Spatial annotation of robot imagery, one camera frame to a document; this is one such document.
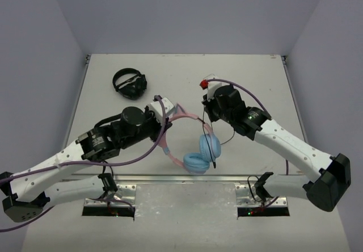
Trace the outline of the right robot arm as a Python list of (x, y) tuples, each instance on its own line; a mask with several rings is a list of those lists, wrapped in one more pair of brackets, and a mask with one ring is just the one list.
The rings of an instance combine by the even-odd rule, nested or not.
[(351, 185), (351, 164), (347, 156), (325, 153), (283, 128), (260, 104), (245, 105), (234, 82), (207, 78), (200, 87), (207, 91), (202, 105), (210, 121), (222, 120), (251, 141), (268, 147), (301, 173), (280, 175), (266, 172), (254, 184), (255, 195), (265, 204), (279, 196), (306, 199), (325, 212), (336, 207)]

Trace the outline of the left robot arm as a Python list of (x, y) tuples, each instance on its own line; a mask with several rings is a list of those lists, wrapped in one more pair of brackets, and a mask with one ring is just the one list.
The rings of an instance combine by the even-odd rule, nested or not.
[(63, 179), (89, 166), (117, 157), (121, 150), (149, 138), (158, 143), (170, 126), (174, 105), (158, 102), (141, 110), (127, 107), (122, 113), (98, 122), (93, 129), (54, 156), (21, 173), (1, 174), (4, 213), (13, 222), (25, 222), (44, 209), (79, 199), (108, 199), (117, 192), (110, 173), (73, 182)]

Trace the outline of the pink blue cat-ear headphones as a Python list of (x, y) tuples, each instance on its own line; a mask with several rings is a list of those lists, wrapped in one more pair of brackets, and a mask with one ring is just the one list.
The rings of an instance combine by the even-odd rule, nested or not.
[(201, 116), (177, 104), (169, 122), (176, 130), (164, 134), (158, 146), (175, 165), (191, 174), (204, 174), (215, 167), (222, 153), (221, 143)]

